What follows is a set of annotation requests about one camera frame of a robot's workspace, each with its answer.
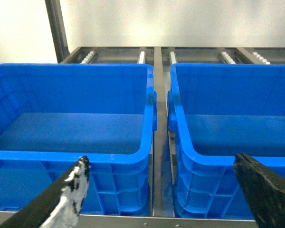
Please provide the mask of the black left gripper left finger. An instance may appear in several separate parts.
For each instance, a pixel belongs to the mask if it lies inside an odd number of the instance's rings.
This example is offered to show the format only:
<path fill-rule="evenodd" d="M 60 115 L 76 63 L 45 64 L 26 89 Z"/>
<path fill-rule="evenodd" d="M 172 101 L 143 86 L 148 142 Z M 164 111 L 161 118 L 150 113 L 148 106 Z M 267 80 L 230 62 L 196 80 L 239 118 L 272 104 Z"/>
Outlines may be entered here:
<path fill-rule="evenodd" d="M 82 156 L 0 228 L 75 228 L 89 188 L 90 161 Z"/>

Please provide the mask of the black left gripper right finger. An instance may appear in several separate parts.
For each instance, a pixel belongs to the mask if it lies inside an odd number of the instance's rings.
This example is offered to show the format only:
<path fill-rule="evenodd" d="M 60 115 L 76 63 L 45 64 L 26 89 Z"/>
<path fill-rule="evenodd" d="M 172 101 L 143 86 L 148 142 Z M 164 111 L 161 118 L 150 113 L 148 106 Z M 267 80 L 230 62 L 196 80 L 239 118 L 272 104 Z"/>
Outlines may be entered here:
<path fill-rule="evenodd" d="M 285 228 L 285 178 L 245 153 L 233 169 L 257 226 Z"/>

